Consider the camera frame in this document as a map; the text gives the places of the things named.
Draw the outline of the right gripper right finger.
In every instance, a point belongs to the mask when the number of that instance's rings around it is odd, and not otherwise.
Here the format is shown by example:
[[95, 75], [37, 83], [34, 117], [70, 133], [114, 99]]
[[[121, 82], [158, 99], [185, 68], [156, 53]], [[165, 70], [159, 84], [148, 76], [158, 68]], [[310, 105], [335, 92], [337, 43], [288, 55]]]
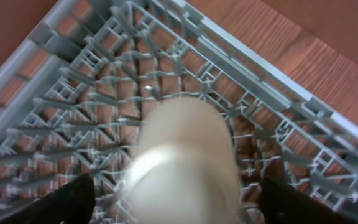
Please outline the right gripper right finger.
[[267, 224], [353, 224], [352, 219], [332, 211], [289, 185], [268, 177], [260, 184], [259, 207]]

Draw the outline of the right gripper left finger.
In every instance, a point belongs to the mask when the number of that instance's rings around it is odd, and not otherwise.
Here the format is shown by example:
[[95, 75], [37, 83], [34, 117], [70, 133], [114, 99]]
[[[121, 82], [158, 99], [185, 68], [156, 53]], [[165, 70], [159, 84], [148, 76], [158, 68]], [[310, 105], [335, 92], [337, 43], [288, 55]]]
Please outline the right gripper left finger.
[[1, 219], [0, 224], [89, 223], [95, 205], [93, 179], [89, 174], [83, 174]]

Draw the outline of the white cup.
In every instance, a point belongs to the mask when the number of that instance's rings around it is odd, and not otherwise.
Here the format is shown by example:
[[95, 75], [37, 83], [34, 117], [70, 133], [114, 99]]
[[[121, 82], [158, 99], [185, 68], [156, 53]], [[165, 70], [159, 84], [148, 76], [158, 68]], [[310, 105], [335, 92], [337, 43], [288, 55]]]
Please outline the white cup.
[[237, 223], [239, 178], [218, 110], [194, 97], [165, 100], [142, 123], [121, 194], [135, 223]]

